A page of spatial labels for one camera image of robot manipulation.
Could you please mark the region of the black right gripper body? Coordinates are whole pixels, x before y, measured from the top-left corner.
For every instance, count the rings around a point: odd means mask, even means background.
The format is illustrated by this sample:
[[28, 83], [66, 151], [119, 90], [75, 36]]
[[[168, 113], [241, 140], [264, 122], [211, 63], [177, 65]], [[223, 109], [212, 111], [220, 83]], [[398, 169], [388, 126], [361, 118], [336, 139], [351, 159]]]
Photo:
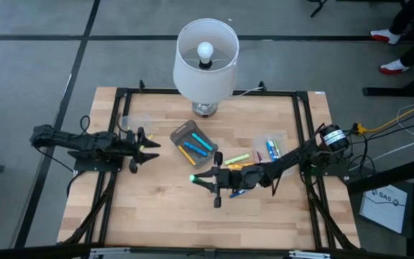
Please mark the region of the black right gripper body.
[[265, 176], [265, 170], [262, 166], [249, 165], [243, 167], [240, 171], [224, 169], [222, 187], [231, 190], [245, 190], [254, 188]]

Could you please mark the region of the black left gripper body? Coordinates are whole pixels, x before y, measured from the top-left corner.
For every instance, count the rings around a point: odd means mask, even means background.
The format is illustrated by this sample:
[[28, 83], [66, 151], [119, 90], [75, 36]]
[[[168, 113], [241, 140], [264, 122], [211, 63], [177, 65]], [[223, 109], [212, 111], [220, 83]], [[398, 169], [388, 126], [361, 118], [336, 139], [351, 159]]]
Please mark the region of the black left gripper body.
[[116, 144], [116, 157], [132, 157], [138, 163], [143, 164], [143, 154], [140, 150], [142, 146], [143, 130], [125, 132], [125, 138], [119, 139]]

